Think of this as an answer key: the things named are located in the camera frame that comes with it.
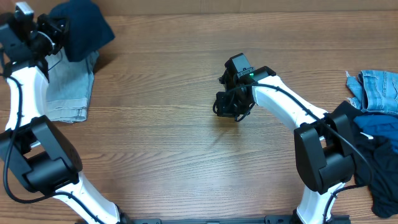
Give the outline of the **black t-shirt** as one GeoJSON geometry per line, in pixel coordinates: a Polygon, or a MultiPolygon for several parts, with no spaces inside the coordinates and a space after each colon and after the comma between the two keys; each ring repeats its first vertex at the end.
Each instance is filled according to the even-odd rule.
{"type": "Polygon", "coordinates": [[[115,38],[99,7],[90,0],[61,3],[50,11],[49,16],[69,19],[69,35],[64,45],[69,62],[82,61],[115,38]]]}

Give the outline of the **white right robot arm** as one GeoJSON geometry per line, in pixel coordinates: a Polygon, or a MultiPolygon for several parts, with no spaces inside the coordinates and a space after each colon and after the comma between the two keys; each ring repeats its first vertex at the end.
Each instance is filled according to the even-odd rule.
{"type": "Polygon", "coordinates": [[[293,132],[295,163],[305,188],[294,223],[333,223],[338,191],[356,168],[353,136],[345,115],[328,113],[304,100],[270,68],[228,68],[219,82],[213,111],[241,121],[254,105],[270,111],[293,132]]]}

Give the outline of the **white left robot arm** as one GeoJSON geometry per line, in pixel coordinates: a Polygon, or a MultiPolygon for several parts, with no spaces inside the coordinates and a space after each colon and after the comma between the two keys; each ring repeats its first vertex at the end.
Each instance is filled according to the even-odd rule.
{"type": "Polygon", "coordinates": [[[18,9],[1,14],[3,77],[11,91],[11,110],[1,133],[3,184],[19,203],[55,198],[87,223],[130,223],[130,218],[104,198],[83,173],[73,144],[46,115],[49,87],[46,56],[57,53],[67,25],[42,14],[18,9]]]}

